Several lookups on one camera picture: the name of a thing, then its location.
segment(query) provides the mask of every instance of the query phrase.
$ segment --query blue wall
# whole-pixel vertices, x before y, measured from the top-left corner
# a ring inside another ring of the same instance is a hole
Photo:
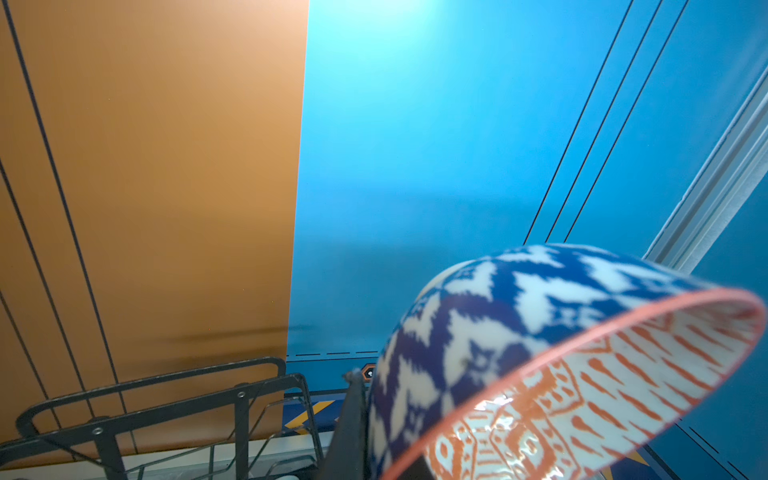
[[[759,3],[690,0],[569,241],[644,253],[766,63]],[[551,241],[683,4],[659,7]],[[523,243],[628,5],[311,2],[289,361],[370,356],[434,274]],[[632,5],[530,242],[545,240],[657,5]]]

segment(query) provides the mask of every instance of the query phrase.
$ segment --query orange panel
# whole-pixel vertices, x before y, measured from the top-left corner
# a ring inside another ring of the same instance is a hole
[[[307,0],[50,0],[11,11],[119,379],[284,356]],[[3,160],[51,291],[67,298],[61,315],[86,386],[111,382],[61,201],[51,207],[48,159]],[[267,372],[132,392],[127,407]],[[267,420],[279,428],[280,410]],[[192,445],[224,423],[231,412],[137,441]]]

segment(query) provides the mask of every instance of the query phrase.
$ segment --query blue panel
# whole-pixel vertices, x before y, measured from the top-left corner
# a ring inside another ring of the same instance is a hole
[[[768,298],[768,177],[757,186],[694,273]],[[725,385],[685,418],[749,478],[768,472],[768,339]]]
[[[649,446],[680,480],[733,480],[728,471],[677,425],[672,425]]]
[[[378,357],[336,359],[336,360],[300,360],[287,362],[288,373],[301,373],[306,377],[306,384],[311,392],[326,390],[346,390],[349,384],[344,374],[354,369],[362,369],[369,363],[376,363]]]
[[[336,429],[336,420],[341,416],[341,408],[344,404],[345,396],[345,392],[332,395],[312,396],[311,401],[314,407],[313,410],[315,410],[315,426],[317,427],[318,432],[330,432]],[[318,409],[318,402],[331,403],[324,404],[326,406],[322,409]],[[306,414],[306,407],[298,400],[292,400],[283,404],[283,431],[287,431],[285,425],[288,425],[302,414]],[[301,425],[307,426],[307,421],[304,420]]]
[[[765,68],[766,45],[768,2],[690,0],[568,241],[642,255]]]
[[[624,458],[611,467],[613,480],[667,480],[660,477],[649,465],[643,465],[630,458]]]
[[[289,353],[378,350],[434,274],[522,243],[626,7],[311,3]]]

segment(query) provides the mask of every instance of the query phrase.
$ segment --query metal frame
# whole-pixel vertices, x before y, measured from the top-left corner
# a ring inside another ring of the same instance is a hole
[[[84,402],[93,398],[112,395],[115,393],[122,393],[128,390],[157,385],[159,383],[171,382],[178,379],[186,379],[194,376],[206,375],[209,373],[242,369],[249,366],[265,364],[275,365],[277,367],[277,376],[259,382],[241,383],[230,389],[193,397],[191,399],[180,400],[178,402],[172,402],[161,406],[155,406],[149,409],[140,410],[138,412],[129,412],[116,417],[93,418],[90,422],[83,425],[76,425],[54,432],[40,433],[34,424],[36,415],[48,410],[52,410],[55,407],[70,405],[76,402]],[[286,433],[286,431],[280,431],[272,434],[264,442],[261,449],[256,454],[256,457],[249,463],[248,441],[250,436],[256,430],[256,427],[264,417],[266,410],[271,406],[285,402],[285,400],[272,402],[267,405],[259,415],[259,418],[254,423],[253,427],[250,427],[250,407],[256,401],[256,398],[260,396],[269,395],[270,393],[281,392],[288,389],[299,389],[301,392],[300,398],[306,407],[307,413],[307,425],[304,425],[303,427],[310,431],[315,453],[313,460],[316,464],[318,464],[323,459],[323,450],[320,445],[317,427],[315,425],[315,417],[309,389],[306,385],[306,380],[300,373],[292,373],[287,375],[285,371],[286,363],[284,360],[276,357],[265,357],[261,359],[244,360],[242,362],[232,362],[223,365],[209,366],[200,369],[185,370],[183,372],[153,376],[146,379],[118,383],[116,385],[101,387],[98,389],[89,390],[87,392],[79,392],[72,395],[51,399],[36,406],[32,406],[17,418],[16,429],[24,438],[0,444],[0,465],[4,465],[8,462],[12,462],[20,458],[26,458],[32,455],[39,455],[41,453],[52,452],[54,450],[64,450],[77,458],[86,460],[102,467],[108,480],[127,480],[127,475],[136,471],[138,471],[138,480],[141,480],[146,467],[156,465],[157,463],[165,462],[173,458],[189,455],[194,452],[199,452],[202,449],[210,449],[211,455],[208,465],[208,473],[197,477],[195,480],[202,478],[212,478],[214,475],[228,471],[232,465],[235,466],[236,479],[245,480],[248,478],[248,472],[252,469],[253,465],[261,456],[269,441]],[[227,405],[233,406],[234,429],[230,435],[222,442],[215,442],[196,449],[191,449],[187,452],[172,455],[161,460],[137,465],[133,468],[126,469],[124,467],[116,439],[117,435],[121,433],[132,432],[135,429],[169,422],[170,420],[181,419],[189,415],[206,412],[208,410],[217,409]],[[216,445],[222,445],[229,442],[233,436],[235,443],[234,458],[225,468],[220,468],[219,470],[214,471],[214,447]],[[77,452],[72,448],[74,445],[79,445],[81,443],[91,441],[96,445],[99,460]]]
[[[768,67],[644,258],[691,273],[768,171]]]
[[[333,432],[333,440],[328,448],[328,456],[317,476],[318,480],[364,480],[369,477],[366,466],[366,377],[360,370],[353,370],[345,374],[344,379],[349,383],[349,388]]]

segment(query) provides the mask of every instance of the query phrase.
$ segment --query black line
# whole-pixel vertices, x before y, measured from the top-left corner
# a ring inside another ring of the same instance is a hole
[[[662,460],[661,457],[656,452],[654,452],[650,446],[646,445],[645,451],[648,452],[648,455],[651,456],[651,458],[667,473],[667,475],[672,478],[672,480],[681,480],[681,478],[677,476],[677,473],[675,473],[674,470],[672,470],[672,468],[667,465],[667,463]]]
[[[718,455],[720,454],[720,452],[718,452],[718,451],[717,451],[717,449],[716,449],[716,448],[714,448],[714,447],[713,447],[713,446],[712,446],[712,445],[711,445],[711,444],[710,444],[710,443],[709,443],[709,442],[708,442],[708,441],[707,441],[707,440],[706,440],[706,439],[705,439],[703,436],[699,435],[699,432],[697,432],[696,430],[692,429],[691,427],[688,427],[688,428],[689,428],[689,429],[690,429],[690,430],[691,430],[693,433],[695,433],[695,434],[696,434],[696,436],[697,436],[697,437],[699,437],[699,438],[701,439],[701,441],[702,441],[702,442],[706,443],[706,444],[707,444],[707,446],[708,446],[709,448],[713,449],[713,450],[715,451],[715,453],[717,453]]]
[[[32,102],[32,108],[35,110],[35,117],[38,121],[38,127],[40,128],[40,135],[43,139],[43,144],[45,145],[45,153],[48,154],[48,162],[51,164],[51,170],[53,172],[54,179],[56,180],[56,186],[58,188],[58,194],[61,198],[61,205],[64,208],[64,212],[67,217],[67,223],[69,223],[69,231],[72,235],[72,240],[74,241],[74,248],[78,252],[78,259],[80,260],[80,268],[83,271],[83,277],[85,278],[85,285],[88,288],[88,295],[91,297],[91,305],[94,309],[94,315],[96,315],[96,322],[98,323],[99,332],[101,333],[101,339],[104,342],[104,350],[107,353],[107,359],[109,360],[109,366],[112,370],[112,377],[114,378],[115,383],[119,383],[118,380],[118,372],[114,367],[114,361],[112,359],[112,353],[109,350],[109,343],[107,341],[107,335],[104,332],[104,325],[101,322],[101,315],[98,312],[98,306],[96,305],[96,297],[94,296],[93,287],[91,286],[91,279],[88,277],[88,270],[85,268],[85,260],[83,259],[83,253],[80,248],[80,242],[78,241],[78,236],[74,232],[74,224],[72,223],[72,215],[70,215],[69,212],[69,206],[67,205],[67,199],[64,196],[64,188],[61,186],[61,178],[58,176],[58,169],[56,168],[56,162],[53,158],[53,152],[51,151],[51,144],[48,142],[48,134],[45,133],[45,126],[43,125],[43,119],[40,115],[40,108],[38,107],[38,101],[35,98],[35,91],[32,89],[32,82],[29,78],[29,71],[27,70],[27,64],[24,61],[24,55],[22,54],[22,44],[18,40],[18,35],[16,33],[16,27],[13,23],[13,17],[11,16],[11,7],[8,5],[8,0],[2,0],[3,9],[5,10],[5,17],[8,20],[8,27],[11,30],[11,36],[13,37],[13,43],[16,47],[16,55],[18,56],[18,63],[22,67],[22,73],[24,74],[24,81],[27,84],[27,91],[29,93],[29,99]],[[120,404],[123,407],[123,412],[128,413],[128,410],[125,407],[125,399],[123,398],[122,392],[119,392],[118,395],[120,396]],[[93,414],[93,409],[91,407],[91,403],[88,402],[88,408],[91,410],[91,414]],[[131,432],[131,440],[134,443],[134,451],[138,454],[138,447],[136,446],[136,440],[134,438],[134,433]]]
[[[22,350],[24,350],[24,356],[27,357],[27,362],[29,362],[29,368],[32,369],[32,373],[35,375],[35,380],[38,381],[38,385],[40,386],[40,391],[43,393],[43,397],[45,397],[46,400],[49,400],[50,397],[48,396],[48,392],[45,391],[45,386],[43,385],[43,381],[40,378],[38,369],[35,367],[35,362],[32,361],[32,355],[29,354],[29,350],[27,349],[27,344],[24,342],[24,339],[22,338],[22,333],[18,330],[16,321],[13,319],[13,315],[11,314],[11,309],[8,308],[8,304],[5,302],[5,297],[2,294],[2,290],[0,290],[0,302],[2,302],[3,309],[5,309],[5,315],[7,315],[8,320],[11,321],[11,326],[13,327],[13,331],[16,334],[18,343],[22,346]],[[56,426],[58,427],[59,430],[61,430],[61,422],[59,422],[58,420],[58,415],[56,415],[56,411],[54,409],[51,409],[51,413],[53,414],[53,418],[56,421]]]
[[[69,354],[69,359],[72,361],[72,366],[74,367],[74,373],[78,377],[78,382],[80,383],[80,388],[82,391],[85,391],[85,384],[83,383],[83,377],[80,375],[80,369],[78,368],[78,363],[74,359],[74,354],[72,353],[72,348],[69,345],[69,340],[67,339],[67,333],[64,331],[64,325],[61,324],[61,319],[58,316],[58,310],[56,310],[56,304],[53,301],[53,296],[51,295],[51,289],[48,288],[48,281],[45,279],[45,275],[43,274],[42,266],[40,265],[40,260],[38,259],[38,254],[35,251],[35,246],[32,245],[32,238],[29,236],[29,231],[27,230],[27,224],[24,222],[24,217],[22,216],[22,211],[18,208],[18,203],[16,202],[16,196],[13,194],[13,189],[11,189],[11,182],[8,181],[8,175],[5,173],[5,168],[2,164],[2,159],[0,159],[0,174],[2,174],[2,179],[5,182],[5,188],[8,190],[8,195],[11,198],[11,203],[13,203],[13,208],[16,210],[16,218],[18,218],[19,224],[22,226],[22,231],[24,232],[24,237],[27,239],[27,246],[29,247],[29,251],[32,254],[32,259],[35,261],[35,266],[38,269],[38,275],[40,276],[40,281],[43,283],[43,289],[45,290],[45,295],[48,297],[48,303],[51,305],[51,310],[53,310],[53,316],[56,319],[56,324],[58,325],[58,331],[61,333],[61,339],[64,340],[64,345],[67,347],[67,353]],[[93,406],[91,405],[90,400],[86,400],[88,403],[88,410],[90,410],[92,416],[96,416],[94,414]]]
[[[339,362],[340,360],[368,360],[379,359],[378,356],[353,356],[345,359],[307,359],[307,360],[286,360],[286,363],[302,363],[302,362]]]
[[[208,457],[208,475],[210,475],[209,478],[214,477],[214,447],[215,445],[210,446],[210,456]]]
[[[541,203],[538,206],[538,210],[536,210],[536,214],[534,215],[533,221],[531,222],[531,227],[528,228],[528,234],[525,235],[525,240],[523,240],[523,245],[525,245],[528,242],[528,238],[531,236],[531,232],[533,231],[533,226],[536,224],[536,219],[538,219],[538,216],[541,213],[541,209],[544,206],[544,202],[547,201],[549,190],[552,189],[552,184],[554,183],[554,179],[557,177],[558,172],[560,171],[560,166],[563,164],[563,160],[565,159],[565,154],[568,152],[568,148],[571,146],[571,141],[574,139],[574,135],[576,135],[576,130],[578,129],[579,124],[581,123],[581,117],[584,116],[584,111],[587,110],[587,105],[589,104],[590,98],[592,98],[592,93],[594,92],[594,88],[598,86],[598,80],[600,80],[600,75],[603,73],[603,68],[605,68],[605,64],[608,62],[608,57],[611,56],[611,51],[614,49],[614,45],[616,44],[616,39],[619,37],[619,32],[621,32],[621,28],[624,26],[624,21],[627,20],[627,14],[629,14],[629,10],[630,8],[632,8],[633,3],[634,3],[634,0],[630,0],[629,5],[627,6],[627,11],[624,12],[624,17],[621,18],[621,23],[619,24],[619,28],[616,30],[616,34],[614,35],[614,39],[611,42],[611,46],[608,48],[608,53],[605,54],[605,58],[603,59],[603,64],[600,66],[600,71],[598,71],[598,76],[594,78],[592,89],[589,91],[589,95],[587,95],[587,100],[586,102],[584,102],[584,107],[581,108],[581,113],[578,115],[578,120],[576,120],[576,125],[574,126],[574,129],[571,132],[571,136],[568,138],[568,143],[565,145],[565,150],[563,150],[563,154],[560,156],[560,161],[558,162],[558,166],[557,168],[554,169],[554,174],[552,175],[552,179],[549,180],[549,186],[547,187],[547,191],[544,192],[544,198],[541,199]]]
[[[718,461],[717,461],[717,458],[714,458],[714,457],[712,456],[712,454],[711,454],[711,453],[709,453],[709,452],[708,452],[706,449],[702,449],[702,448],[701,448],[701,445],[699,445],[699,444],[696,442],[696,440],[694,440],[694,437],[690,436],[690,435],[688,434],[688,432],[686,432],[686,431],[685,431],[685,429],[681,428],[681,427],[680,427],[678,424],[675,424],[675,426],[676,426],[676,427],[678,427],[678,428],[680,429],[680,431],[681,431],[682,433],[684,433],[684,434],[685,434],[685,436],[686,436],[686,437],[688,437],[688,438],[689,438],[689,439],[690,439],[690,440],[691,440],[691,441],[694,443],[694,445],[695,445],[695,446],[699,447],[699,449],[700,449],[702,452],[706,453],[706,454],[707,454],[707,456],[708,456],[709,458],[711,458],[713,462],[717,463],[717,465],[718,465],[720,468],[722,468],[724,472],[726,472],[726,475],[728,475],[729,477],[731,476],[730,472],[728,472],[728,470],[727,470],[727,469],[726,469],[726,468],[723,466],[723,464],[721,464],[720,462],[718,462]]]
[[[732,467],[733,467],[733,469],[734,469],[734,470],[736,470],[737,472],[739,472],[739,474],[740,474],[741,476],[743,476],[744,478],[746,478],[746,480],[750,480],[750,478],[749,478],[749,477],[747,477],[746,475],[744,475],[744,472],[742,472],[741,470],[739,470],[738,468],[736,468],[736,466],[735,466],[733,463],[731,463],[731,462],[728,462],[728,465],[732,466]]]
[[[648,31],[650,30],[650,27],[654,24],[654,20],[656,19],[656,14],[659,12],[659,8],[661,8],[662,3],[664,3],[664,0],[659,0],[659,3],[656,5],[656,10],[654,10],[654,14],[650,17],[648,26],[645,28],[645,31],[643,32],[643,36],[640,38],[640,42],[637,44],[637,48],[634,49],[634,53],[632,54],[632,59],[629,61],[629,65],[627,65],[627,70],[624,71],[624,76],[621,77],[619,86],[616,87],[616,93],[614,93],[614,97],[611,99],[611,103],[608,105],[608,109],[605,111],[605,115],[603,115],[603,121],[600,122],[600,127],[598,127],[597,133],[594,134],[594,138],[592,138],[592,143],[589,144],[589,149],[587,150],[587,154],[584,155],[584,160],[581,162],[581,166],[578,168],[578,172],[576,172],[576,177],[574,178],[574,181],[571,184],[571,188],[568,189],[568,194],[565,196],[565,200],[563,200],[563,204],[560,206],[558,215],[554,218],[554,222],[552,222],[552,227],[549,229],[549,233],[547,233],[546,240],[544,240],[545,243],[547,243],[549,241],[549,237],[552,236],[552,231],[554,231],[554,226],[558,224],[558,220],[560,220],[560,216],[562,215],[563,210],[565,209],[565,204],[568,202],[568,199],[571,198],[571,194],[574,191],[574,187],[576,187],[576,182],[578,182],[578,178],[581,176],[581,171],[584,169],[584,165],[587,164],[587,159],[589,158],[589,154],[592,153],[592,147],[594,147],[595,142],[598,141],[598,136],[600,135],[600,132],[603,131],[603,126],[605,125],[605,121],[608,119],[608,115],[611,113],[611,109],[614,107],[614,102],[616,101],[616,97],[619,96],[621,87],[624,85],[624,80],[627,79],[627,75],[629,75],[629,70],[631,70],[632,65],[634,65],[634,59],[637,58],[637,53],[640,51],[640,48],[643,46],[645,37],[648,35]]]
[[[605,169],[605,164],[608,163],[608,158],[610,158],[611,154],[614,153],[614,148],[616,147],[616,143],[619,141],[619,137],[621,137],[622,132],[624,132],[624,127],[627,126],[627,121],[629,120],[629,117],[632,115],[632,112],[634,111],[634,108],[637,105],[637,101],[640,100],[640,96],[643,94],[643,90],[645,90],[645,85],[647,85],[648,79],[650,78],[651,74],[654,73],[656,64],[659,62],[659,58],[661,58],[661,54],[664,53],[664,49],[667,47],[667,43],[669,42],[670,37],[674,32],[674,29],[677,28],[677,23],[680,21],[680,17],[683,16],[683,12],[685,12],[685,8],[688,6],[688,2],[689,0],[685,0],[685,3],[683,4],[683,8],[681,8],[680,13],[677,14],[677,18],[675,18],[674,24],[672,25],[672,28],[670,29],[670,32],[667,35],[667,38],[664,40],[664,44],[661,45],[661,50],[659,50],[659,54],[656,55],[656,60],[654,60],[654,64],[650,67],[650,70],[648,71],[648,75],[645,77],[645,81],[643,82],[643,86],[640,87],[640,91],[637,93],[637,97],[634,99],[632,108],[629,109],[629,113],[627,114],[627,117],[624,119],[624,123],[621,125],[621,129],[619,130],[619,133],[616,135],[616,140],[614,140],[614,144],[611,145],[611,149],[608,151],[608,155],[605,157],[605,161],[603,162],[602,167],[600,167],[600,171],[598,171],[598,175],[594,178],[594,182],[592,182],[592,187],[589,189],[589,193],[587,194],[587,197],[584,198],[584,203],[581,204],[581,208],[579,209],[578,214],[576,214],[576,218],[574,218],[574,223],[571,224],[571,228],[568,230],[568,234],[565,236],[565,240],[563,240],[563,243],[568,241],[568,237],[571,236],[571,232],[576,226],[576,222],[578,221],[578,218],[581,216],[581,212],[584,211],[584,206],[587,204],[589,197],[592,195],[594,186],[598,183],[598,180],[600,180],[600,176],[603,173],[603,169]]]

